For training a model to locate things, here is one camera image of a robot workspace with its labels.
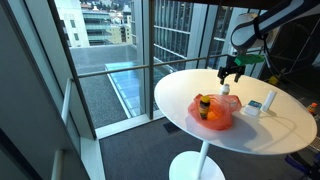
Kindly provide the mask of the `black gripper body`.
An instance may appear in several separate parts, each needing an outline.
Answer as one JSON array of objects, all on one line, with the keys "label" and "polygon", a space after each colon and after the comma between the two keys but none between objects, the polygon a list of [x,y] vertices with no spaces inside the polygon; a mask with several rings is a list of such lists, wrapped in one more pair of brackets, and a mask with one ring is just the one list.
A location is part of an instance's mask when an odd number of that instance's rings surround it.
[{"label": "black gripper body", "polygon": [[230,74],[236,75],[236,73],[241,73],[242,75],[245,73],[245,65],[238,66],[234,60],[236,59],[235,56],[227,56],[226,66],[220,67],[218,71],[218,77],[222,78],[223,76],[227,77]]}]

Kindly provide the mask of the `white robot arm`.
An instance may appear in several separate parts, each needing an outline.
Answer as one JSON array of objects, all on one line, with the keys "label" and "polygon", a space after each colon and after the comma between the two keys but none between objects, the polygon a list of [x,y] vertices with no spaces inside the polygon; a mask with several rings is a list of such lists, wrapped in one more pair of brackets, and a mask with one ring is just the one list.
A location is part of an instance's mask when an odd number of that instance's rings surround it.
[{"label": "white robot arm", "polygon": [[250,18],[246,22],[238,24],[231,34],[231,44],[237,51],[232,56],[232,63],[221,67],[218,71],[220,84],[224,84],[225,78],[235,74],[235,82],[244,74],[245,65],[251,60],[246,54],[252,47],[263,47],[266,58],[269,58],[267,44],[272,40],[272,31],[292,20],[320,13],[320,0],[285,0],[283,3],[268,10],[261,16],[244,14],[244,18]]}]

